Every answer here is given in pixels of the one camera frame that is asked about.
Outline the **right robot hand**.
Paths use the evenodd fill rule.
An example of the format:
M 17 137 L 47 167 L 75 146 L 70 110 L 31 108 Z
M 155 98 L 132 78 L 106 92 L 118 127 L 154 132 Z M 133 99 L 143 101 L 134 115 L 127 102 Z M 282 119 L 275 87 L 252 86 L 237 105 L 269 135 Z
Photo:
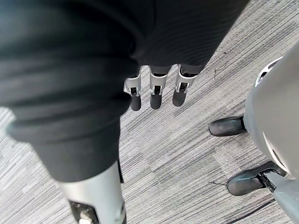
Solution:
M 29 143 L 78 223 L 124 224 L 120 118 L 141 107 L 150 68 L 158 109 L 171 67 L 173 104 L 247 6 L 246 0 L 3 0 L 0 105 L 8 133 Z

